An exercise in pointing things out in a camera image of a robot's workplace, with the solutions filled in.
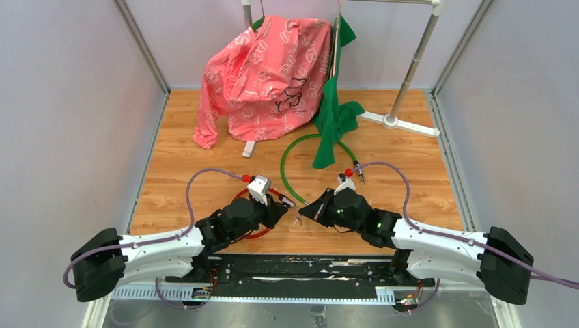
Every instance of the red cable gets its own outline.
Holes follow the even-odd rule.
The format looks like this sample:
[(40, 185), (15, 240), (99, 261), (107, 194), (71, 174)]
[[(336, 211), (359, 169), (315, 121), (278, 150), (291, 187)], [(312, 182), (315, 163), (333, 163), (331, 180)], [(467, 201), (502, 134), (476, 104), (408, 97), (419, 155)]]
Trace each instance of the red cable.
[[(270, 188), (268, 191), (269, 191), (270, 193), (278, 196), (278, 197), (281, 195), (281, 194), (280, 194), (277, 190), (275, 190), (275, 189), (271, 189), (271, 188)], [(249, 190), (247, 190), (247, 188), (241, 190), (241, 191), (234, 197), (234, 200), (236, 200), (236, 199), (238, 199), (239, 197), (245, 195), (247, 192), (249, 192)], [(256, 238), (259, 238), (259, 237), (267, 234), (270, 230), (271, 230), (271, 228), (265, 228), (265, 229), (263, 229), (262, 231), (258, 232), (257, 234), (250, 234), (249, 236), (245, 237), (245, 239), (256, 239)]]

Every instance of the robotic arm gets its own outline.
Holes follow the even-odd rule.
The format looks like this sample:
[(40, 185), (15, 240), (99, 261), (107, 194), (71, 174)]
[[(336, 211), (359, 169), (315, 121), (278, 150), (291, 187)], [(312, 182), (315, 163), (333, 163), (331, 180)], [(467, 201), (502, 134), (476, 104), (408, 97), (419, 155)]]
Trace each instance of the robotic arm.
[(412, 278), (447, 279), (484, 287), (508, 303), (526, 303), (531, 272), (478, 246), (493, 246), (532, 266), (532, 255), (506, 230), (492, 227), (488, 233), (464, 232), (404, 219), (399, 213), (368, 205), (345, 174), (340, 174), (338, 181), (336, 190), (326, 189), (314, 203), (300, 209), (300, 214), (326, 227), (358, 232), (374, 247), (395, 249), (390, 270), (401, 284)]
[(260, 224), (267, 228), (275, 227), (293, 206), (283, 195), (279, 196), (280, 202), (276, 202), (268, 193), (270, 185), (269, 179), (256, 176), (247, 187), (251, 195), (249, 200), (238, 198), (199, 220), (189, 230), (185, 227), (144, 236), (119, 236), (115, 228), (99, 232), (72, 254), (70, 260), (101, 247), (123, 244), (127, 247), (89, 254), (72, 267), (77, 299), (93, 301), (109, 294), (115, 287), (135, 281), (199, 275), (195, 272), (198, 268), (193, 265), (199, 257), (206, 258), (227, 248), (232, 242), (257, 230)]

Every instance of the pink garment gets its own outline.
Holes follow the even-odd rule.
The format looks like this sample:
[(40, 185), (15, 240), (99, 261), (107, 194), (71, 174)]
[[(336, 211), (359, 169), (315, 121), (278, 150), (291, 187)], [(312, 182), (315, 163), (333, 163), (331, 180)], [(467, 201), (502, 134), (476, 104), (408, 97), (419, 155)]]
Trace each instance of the pink garment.
[(234, 139), (277, 139), (307, 123), (322, 99), (332, 27), (320, 19), (267, 16), (207, 64), (193, 140), (217, 140), (215, 120), (227, 115)]

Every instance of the green hose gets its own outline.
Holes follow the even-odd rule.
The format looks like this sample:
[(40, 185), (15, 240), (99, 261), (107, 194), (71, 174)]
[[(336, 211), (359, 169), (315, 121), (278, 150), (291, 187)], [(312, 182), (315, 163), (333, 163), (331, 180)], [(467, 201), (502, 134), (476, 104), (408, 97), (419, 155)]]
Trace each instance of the green hose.
[[(290, 183), (287, 181), (287, 178), (285, 177), (285, 160), (287, 159), (288, 154), (290, 153), (290, 150), (292, 150), (292, 148), (299, 144), (300, 142), (306, 140), (306, 139), (311, 139), (311, 138), (321, 138), (322, 135), (318, 135), (318, 134), (312, 134), (312, 135), (305, 135), (303, 137), (299, 137), (298, 139), (296, 139), (294, 142), (292, 142), (287, 149), (285, 150), (285, 152), (283, 153), (282, 157), (281, 157), (281, 162), (279, 162), (279, 173), (281, 175), (281, 180), (283, 181), (283, 184), (285, 185), (285, 188), (287, 188), (287, 190), (289, 191), (289, 193), (291, 193), (297, 200), (299, 200), (300, 202), (304, 203), (304, 204), (308, 204), (308, 202), (306, 202), (303, 198), (301, 198), (297, 192), (295, 192), (295, 190), (292, 188), (292, 186), (290, 186)], [(349, 149), (343, 142), (338, 141), (337, 142), (349, 155), (350, 158), (352, 158), (352, 161), (356, 161), (356, 156), (354, 155), (354, 153), (351, 151), (351, 149)]]

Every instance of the wooden tabletop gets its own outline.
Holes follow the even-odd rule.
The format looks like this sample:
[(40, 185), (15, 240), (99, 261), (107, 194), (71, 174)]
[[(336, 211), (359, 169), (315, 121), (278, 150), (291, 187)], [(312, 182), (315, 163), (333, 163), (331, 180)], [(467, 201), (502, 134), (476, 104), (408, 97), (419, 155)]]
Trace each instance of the wooden tabletop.
[[(341, 90), (340, 102), (358, 101), (367, 111), (388, 113), (397, 91)], [(244, 142), (229, 136), (227, 120), (217, 122), (218, 141), (204, 150), (192, 141), (197, 123), (199, 91), (173, 90), (156, 140), (151, 163), (141, 192), (131, 234), (151, 234), (187, 226), (190, 222), (185, 187), (200, 169), (219, 167), (235, 174), (261, 174), (272, 181), (272, 187), (291, 197), (281, 182), (279, 161), (286, 147), (300, 136), (317, 133), (313, 124), (299, 128), (278, 140), (258, 142), (249, 159), (241, 156)], [(424, 94), (408, 92), (399, 118), (432, 126)], [(342, 141), (352, 149), (361, 163), (387, 161), (398, 166), (410, 181), (408, 213), (413, 219), (452, 229), (462, 229), (449, 177), (436, 138), (401, 130), (386, 130), (379, 124), (359, 120), (357, 130)], [(336, 163), (323, 170), (311, 167), (319, 139), (298, 144), (289, 154), (286, 176), (294, 190), (307, 201), (317, 199), (326, 187), (337, 187), (336, 175), (352, 166), (349, 156), (335, 146)], [(401, 178), (387, 167), (368, 167), (366, 185), (353, 177), (356, 192), (371, 205), (401, 213), (405, 196)], [(191, 187), (190, 198), (195, 219), (207, 217), (228, 205), (246, 185), (226, 175), (208, 172), (200, 175)], [(307, 218), (295, 223), (297, 212), (290, 210), (265, 236), (243, 240), (224, 252), (276, 254), (391, 254), (363, 241), (356, 233), (340, 234)]]

